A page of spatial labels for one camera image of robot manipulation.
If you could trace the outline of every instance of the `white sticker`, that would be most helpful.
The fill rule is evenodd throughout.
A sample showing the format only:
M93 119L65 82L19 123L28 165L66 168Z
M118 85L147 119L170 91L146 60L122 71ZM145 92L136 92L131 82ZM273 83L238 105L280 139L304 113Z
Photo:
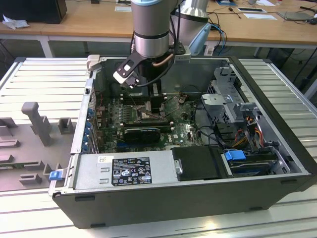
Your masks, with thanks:
M111 163L113 158L114 158L113 155L98 156L98 163Z

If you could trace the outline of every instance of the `yellow wire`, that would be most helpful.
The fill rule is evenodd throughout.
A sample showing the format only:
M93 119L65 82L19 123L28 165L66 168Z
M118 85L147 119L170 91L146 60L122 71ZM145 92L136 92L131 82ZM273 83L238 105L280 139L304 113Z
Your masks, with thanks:
M247 138L243 137L241 140L239 140L237 143L235 143L232 147L236 147L238 145L240 145L241 143L243 143Z

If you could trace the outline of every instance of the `white paper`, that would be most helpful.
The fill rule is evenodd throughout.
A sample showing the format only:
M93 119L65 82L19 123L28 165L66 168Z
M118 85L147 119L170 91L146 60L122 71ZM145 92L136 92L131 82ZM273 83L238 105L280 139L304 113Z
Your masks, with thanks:
M16 28L24 28L29 26L25 20L13 20L6 17L5 15L3 15L3 18L4 21L2 21L2 23L13 30Z
M266 20L277 20L272 15L264 15L264 14L253 14L253 13L244 13L247 18L251 19L266 19Z
M115 11L132 11L132 7L130 6L116 6L114 8Z
M257 1L257 5L260 5L260 6L275 6L274 4L269 2L268 0L258 0Z

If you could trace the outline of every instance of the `black plastic cover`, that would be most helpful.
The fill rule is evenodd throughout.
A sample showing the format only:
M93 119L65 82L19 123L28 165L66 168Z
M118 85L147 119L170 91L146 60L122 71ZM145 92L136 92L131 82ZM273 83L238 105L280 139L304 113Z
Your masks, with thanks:
M183 169L179 181L228 178L218 146L175 147L172 152Z

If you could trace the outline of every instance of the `open computer chassis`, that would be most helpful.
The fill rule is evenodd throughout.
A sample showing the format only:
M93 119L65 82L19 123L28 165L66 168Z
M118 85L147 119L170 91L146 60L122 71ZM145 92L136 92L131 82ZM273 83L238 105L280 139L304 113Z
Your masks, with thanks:
M114 89L122 60L91 72L68 168L50 185L76 227L264 210L316 183L314 159L237 58L192 59L187 89L168 82L187 67L175 65L155 113L143 92Z

